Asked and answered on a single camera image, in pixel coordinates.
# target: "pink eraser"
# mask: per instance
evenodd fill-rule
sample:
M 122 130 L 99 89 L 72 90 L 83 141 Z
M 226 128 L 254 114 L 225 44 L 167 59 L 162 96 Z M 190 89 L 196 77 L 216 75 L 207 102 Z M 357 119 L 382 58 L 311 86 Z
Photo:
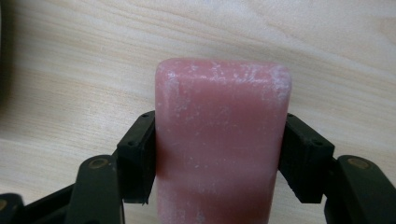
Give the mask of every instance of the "pink eraser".
M 161 223 L 267 223 L 289 71 L 277 63 L 170 59 L 155 82 Z

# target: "wooden tabletop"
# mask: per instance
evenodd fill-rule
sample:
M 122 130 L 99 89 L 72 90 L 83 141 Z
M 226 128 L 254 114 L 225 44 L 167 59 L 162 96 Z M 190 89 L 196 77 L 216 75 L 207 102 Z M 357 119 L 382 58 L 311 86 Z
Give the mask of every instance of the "wooden tabletop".
M 156 65 L 174 57 L 285 64 L 290 113 L 396 185 L 395 1 L 1 4 L 0 193 L 31 203 L 111 154 L 154 109 Z M 278 175 L 270 223 L 325 223 L 323 204 L 300 204 Z M 155 193 L 125 212 L 159 223 Z

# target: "wooden table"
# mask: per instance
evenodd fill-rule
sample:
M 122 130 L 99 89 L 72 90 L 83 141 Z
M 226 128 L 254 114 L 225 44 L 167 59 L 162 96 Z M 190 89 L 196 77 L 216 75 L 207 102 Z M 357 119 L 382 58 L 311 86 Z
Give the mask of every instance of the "wooden table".
M 0 192 L 31 203 L 110 154 L 154 108 L 156 65 L 173 57 L 275 61 L 290 112 L 396 184 L 394 1 L 2 1 Z M 159 223 L 125 206 L 127 223 Z M 276 180 L 270 223 L 325 223 Z

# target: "pink rectangular object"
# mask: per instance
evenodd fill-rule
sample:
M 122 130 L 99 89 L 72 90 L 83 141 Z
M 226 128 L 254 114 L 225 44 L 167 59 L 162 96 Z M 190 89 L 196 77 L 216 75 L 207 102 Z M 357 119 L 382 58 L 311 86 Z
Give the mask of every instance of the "pink rectangular object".
M 170 59 L 155 81 L 161 223 L 267 223 L 289 71 L 277 63 Z

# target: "pink soap bar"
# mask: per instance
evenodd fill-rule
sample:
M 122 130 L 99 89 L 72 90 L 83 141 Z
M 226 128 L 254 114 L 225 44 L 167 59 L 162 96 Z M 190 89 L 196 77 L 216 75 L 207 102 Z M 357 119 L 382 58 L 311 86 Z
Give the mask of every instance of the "pink soap bar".
M 170 59 L 156 74 L 162 224 L 267 223 L 291 80 L 277 63 Z

